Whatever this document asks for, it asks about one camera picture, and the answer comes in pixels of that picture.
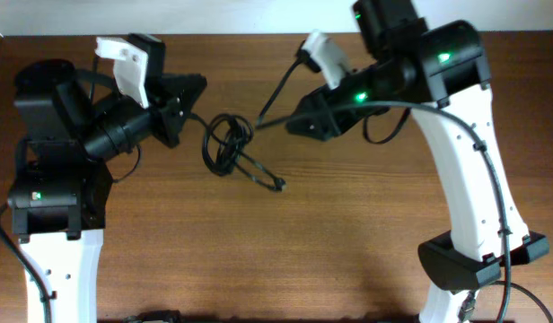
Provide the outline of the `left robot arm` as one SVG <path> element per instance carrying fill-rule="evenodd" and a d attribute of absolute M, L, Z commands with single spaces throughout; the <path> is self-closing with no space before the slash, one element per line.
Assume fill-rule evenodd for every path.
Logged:
<path fill-rule="evenodd" d="M 26 66 L 14 105 L 28 128 L 15 151 L 8 194 L 14 247 L 27 279 L 31 322 L 93 322 L 96 278 L 114 178 L 108 162 L 147 137 L 175 147 L 207 85 L 201 74 L 153 72 L 149 104 L 122 94 L 114 78 L 64 59 Z"/>

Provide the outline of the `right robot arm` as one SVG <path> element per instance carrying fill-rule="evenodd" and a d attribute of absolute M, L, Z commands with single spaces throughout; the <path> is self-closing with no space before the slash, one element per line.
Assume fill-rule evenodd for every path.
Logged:
<path fill-rule="evenodd" d="M 297 60 L 326 82 L 301 99 L 286 128 L 326 141 L 393 108 L 416 121 L 451 220 L 449 231 L 418 247 L 430 287 L 416 321 L 466 322 L 482 288 L 510 292 L 513 267 L 549 252 L 508 187 L 482 40 L 465 21 L 430 28 L 409 1 L 358 1 L 353 13 L 373 64 L 354 69 L 329 36 L 312 32 Z"/>

